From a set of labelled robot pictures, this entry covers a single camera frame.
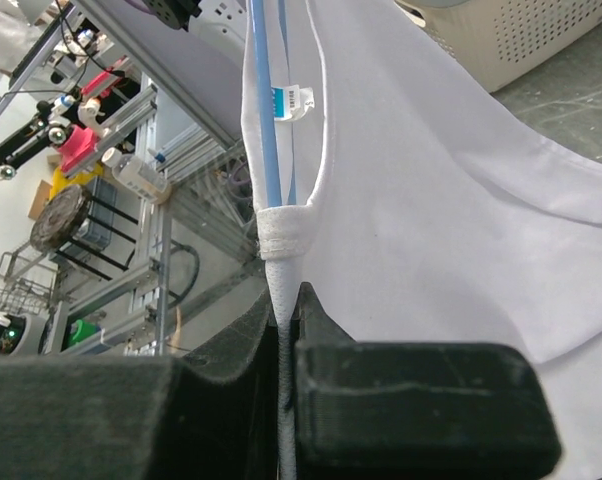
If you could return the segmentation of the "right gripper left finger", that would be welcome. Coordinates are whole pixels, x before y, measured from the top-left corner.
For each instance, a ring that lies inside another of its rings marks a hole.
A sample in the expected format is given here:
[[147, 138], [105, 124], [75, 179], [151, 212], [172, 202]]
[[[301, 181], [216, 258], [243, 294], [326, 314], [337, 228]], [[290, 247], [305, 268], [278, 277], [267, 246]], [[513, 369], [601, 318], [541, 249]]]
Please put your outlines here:
[[268, 294], [183, 357], [0, 357], [0, 479], [273, 479]]

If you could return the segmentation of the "pink red fixture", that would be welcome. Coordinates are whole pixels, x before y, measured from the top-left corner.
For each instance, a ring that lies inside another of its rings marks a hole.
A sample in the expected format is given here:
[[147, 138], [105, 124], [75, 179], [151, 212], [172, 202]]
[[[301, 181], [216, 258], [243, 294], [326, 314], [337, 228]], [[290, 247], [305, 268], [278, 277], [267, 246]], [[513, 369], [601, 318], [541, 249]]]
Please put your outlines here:
[[78, 120], [66, 128], [66, 139], [56, 147], [62, 158], [60, 169], [66, 177], [95, 151], [97, 143], [108, 132], [97, 120], [101, 114], [102, 99], [124, 77], [123, 71], [110, 68], [77, 90], [73, 106], [77, 107]]

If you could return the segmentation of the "aluminium rail base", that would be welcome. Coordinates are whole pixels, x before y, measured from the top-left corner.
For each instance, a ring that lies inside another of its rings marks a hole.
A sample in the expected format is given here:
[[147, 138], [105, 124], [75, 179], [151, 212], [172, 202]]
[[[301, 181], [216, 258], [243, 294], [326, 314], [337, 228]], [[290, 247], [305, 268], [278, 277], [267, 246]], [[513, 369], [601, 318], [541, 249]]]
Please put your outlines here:
[[137, 153], [172, 183], [167, 204], [143, 204], [130, 270], [73, 308], [81, 317], [128, 299], [127, 312], [72, 348], [75, 355], [184, 354], [245, 313], [265, 282], [239, 127], [245, 36], [174, 30], [127, 1], [83, 1], [154, 93]]

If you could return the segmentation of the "cream plastic laundry basket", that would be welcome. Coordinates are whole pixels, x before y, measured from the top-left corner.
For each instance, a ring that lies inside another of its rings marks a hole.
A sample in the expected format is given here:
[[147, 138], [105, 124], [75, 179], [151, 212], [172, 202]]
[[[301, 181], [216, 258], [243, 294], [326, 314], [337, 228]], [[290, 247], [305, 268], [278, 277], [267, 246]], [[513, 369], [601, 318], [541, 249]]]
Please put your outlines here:
[[396, 5], [490, 93], [602, 23], [602, 0], [398, 1]]

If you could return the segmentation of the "round dark disc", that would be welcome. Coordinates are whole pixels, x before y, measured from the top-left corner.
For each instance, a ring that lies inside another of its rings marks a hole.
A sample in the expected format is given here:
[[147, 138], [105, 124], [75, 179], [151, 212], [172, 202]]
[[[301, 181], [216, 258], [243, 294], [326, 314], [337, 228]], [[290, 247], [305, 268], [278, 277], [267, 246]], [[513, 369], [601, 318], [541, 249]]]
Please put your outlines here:
[[30, 245], [47, 253], [68, 243], [87, 219], [91, 201], [92, 195], [85, 186], [73, 184], [61, 190], [35, 221]]

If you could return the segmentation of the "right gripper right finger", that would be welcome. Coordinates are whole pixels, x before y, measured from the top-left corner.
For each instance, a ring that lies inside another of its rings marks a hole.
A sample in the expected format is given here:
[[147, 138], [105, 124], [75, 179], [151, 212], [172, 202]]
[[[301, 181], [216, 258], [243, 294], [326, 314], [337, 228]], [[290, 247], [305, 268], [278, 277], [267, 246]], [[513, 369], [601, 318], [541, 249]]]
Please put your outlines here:
[[309, 283], [293, 316], [302, 479], [540, 479], [563, 449], [532, 365], [493, 343], [362, 342]]

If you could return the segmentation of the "white t shirt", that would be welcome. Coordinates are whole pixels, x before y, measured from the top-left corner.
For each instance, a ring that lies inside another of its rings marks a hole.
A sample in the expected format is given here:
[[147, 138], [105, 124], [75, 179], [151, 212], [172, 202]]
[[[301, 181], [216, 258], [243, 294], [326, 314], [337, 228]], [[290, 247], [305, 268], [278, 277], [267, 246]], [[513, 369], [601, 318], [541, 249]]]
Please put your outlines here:
[[519, 122], [391, 1], [263, 1], [283, 205], [267, 207], [247, 3], [242, 135], [292, 387], [311, 283], [361, 341], [487, 341], [536, 368], [602, 478], [602, 165]]

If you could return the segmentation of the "light blue wire hanger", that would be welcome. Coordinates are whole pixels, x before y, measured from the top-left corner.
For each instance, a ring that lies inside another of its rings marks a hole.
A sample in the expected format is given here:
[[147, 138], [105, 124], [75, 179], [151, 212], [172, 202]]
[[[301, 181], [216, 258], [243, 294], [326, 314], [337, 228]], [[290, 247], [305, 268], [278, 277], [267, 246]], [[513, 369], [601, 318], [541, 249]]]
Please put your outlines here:
[[251, 9], [251, 30], [256, 66], [256, 92], [260, 113], [261, 146], [264, 164], [267, 207], [283, 205], [281, 178], [278, 161], [277, 139], [274, 119], [274, 98], [272, 94], [271, 72], [265, 8], [262, 0], [249, 1]]

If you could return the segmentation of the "clear plastic bottle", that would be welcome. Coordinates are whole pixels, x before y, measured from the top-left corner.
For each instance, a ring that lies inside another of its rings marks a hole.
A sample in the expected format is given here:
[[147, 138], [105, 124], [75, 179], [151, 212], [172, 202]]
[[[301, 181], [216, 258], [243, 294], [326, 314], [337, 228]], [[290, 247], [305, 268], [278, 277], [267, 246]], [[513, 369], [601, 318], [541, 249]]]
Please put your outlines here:
[[170, 182], [152, 165], [136, 155], [110, 148], [103, 153], [101, 162], [110, 169], [118, 183], [141, 199], [155, 205], [169, 199]]

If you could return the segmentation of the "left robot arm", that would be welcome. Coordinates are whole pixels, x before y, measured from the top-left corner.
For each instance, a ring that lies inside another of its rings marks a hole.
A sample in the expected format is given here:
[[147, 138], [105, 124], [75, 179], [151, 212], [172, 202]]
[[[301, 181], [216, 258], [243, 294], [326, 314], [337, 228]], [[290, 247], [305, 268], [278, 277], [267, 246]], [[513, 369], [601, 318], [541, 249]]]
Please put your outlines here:
[[244, 37], [247, 19], [244, 1], [127, 1], [129, 6], [156, 17], [174, 30], [199, 33], [219, 29]]

